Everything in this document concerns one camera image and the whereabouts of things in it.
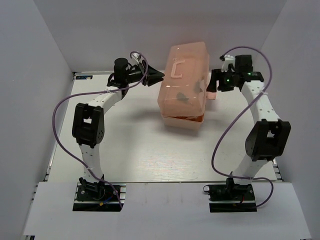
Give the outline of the stubby green screwdriver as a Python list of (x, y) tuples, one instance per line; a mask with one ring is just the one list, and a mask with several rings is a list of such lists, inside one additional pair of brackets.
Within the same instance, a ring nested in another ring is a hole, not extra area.
[(199, 79), (198, 81), (195, 82), (195, 85), (194, 85), (193, 90), (194, 90), (194, 92), (195, 92), (196, 94), (199, 94), (199, 93), (203, 93), (203, 92), (204, 92), (204, 90), (203, 90), (204, 85), (205, 85), (204, 83), (205, 83), (205, 81), (204, 81), (203, 78), (202, 78), (202, 79)]

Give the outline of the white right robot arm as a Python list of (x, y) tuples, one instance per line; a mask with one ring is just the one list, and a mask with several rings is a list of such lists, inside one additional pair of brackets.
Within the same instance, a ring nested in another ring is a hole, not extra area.
[(267, 84), (253, 70), (251, 55), (223, 55), (222, 67), (211, 72), (208, 92), (230, 92), (238, 88), (248, 103), (254, 126), (245, 140), (245, 156), (228, 179), (226, 195), (236, 200), (244, 193), (260, 169), (284, 152), (290, 131), (289, 121), (275, 112), (267, 95)]

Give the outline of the left blue table sticker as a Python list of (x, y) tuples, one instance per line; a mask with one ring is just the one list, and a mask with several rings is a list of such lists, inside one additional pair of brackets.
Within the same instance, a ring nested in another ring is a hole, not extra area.
[(91, 80), (92, 78), (92, 75), (77, 75), (75, 77), (76, 80)]

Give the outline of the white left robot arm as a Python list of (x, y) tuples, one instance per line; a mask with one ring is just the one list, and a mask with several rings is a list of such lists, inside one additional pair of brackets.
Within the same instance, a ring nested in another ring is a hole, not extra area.
[(141, 83), (153, 86), (164, 80), (165, 74), (150, 66), (138, 52), (132, 52), (132, 65), (124, 57), (114, 61), (113, 73), (108, 77), (106, 89), (88, 103), (75, 107), (72, 136), (79, 145), (82, 161), (85, 163), (84, 176), (79, 179), (88, 193), (99, 200), (105, 196), (104, 174), (101, 169), (100, 143), (105, 135), (105, 114), (127, 95), (130, 84)]

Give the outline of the green orange handled screwdriver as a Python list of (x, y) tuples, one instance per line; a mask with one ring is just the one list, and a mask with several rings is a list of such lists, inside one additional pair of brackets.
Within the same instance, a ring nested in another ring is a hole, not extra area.
[(178, 92), (176, 94), (176, 100), (180, 101), (182, 103), (188, 104), (189, 103), (189, 98), (182, 92)]

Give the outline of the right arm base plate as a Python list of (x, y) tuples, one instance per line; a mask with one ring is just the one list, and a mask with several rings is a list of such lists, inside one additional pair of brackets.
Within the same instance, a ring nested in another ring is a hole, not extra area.
[(207, 184), (203, 192), (209, 196), (211, 213), (257, 212), (254, 190), (251, 184), (240, 185), (227, 178), (224, 184)]

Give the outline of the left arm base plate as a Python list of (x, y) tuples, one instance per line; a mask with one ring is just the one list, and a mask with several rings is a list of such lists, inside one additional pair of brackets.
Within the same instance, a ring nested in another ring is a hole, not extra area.
[(74, 212), (120, 212), (125, 204), (126, 184), (88, 182), (82, 177), (77, 183), (73, 201)]

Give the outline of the pink plastic toolbox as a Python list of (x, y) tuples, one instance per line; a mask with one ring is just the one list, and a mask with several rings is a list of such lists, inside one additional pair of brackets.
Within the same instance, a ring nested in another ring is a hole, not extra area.
[[(205, 116), (209, 63), (210, 56), (203, 41), (170, 48), (157, 98), (166, 126), (199, 130)], [(196, 94), (194, 86), (200, 79), (204, 79), (203, 92)], [(179, 92), (189, 98), (188, 104), (176, 99)]]

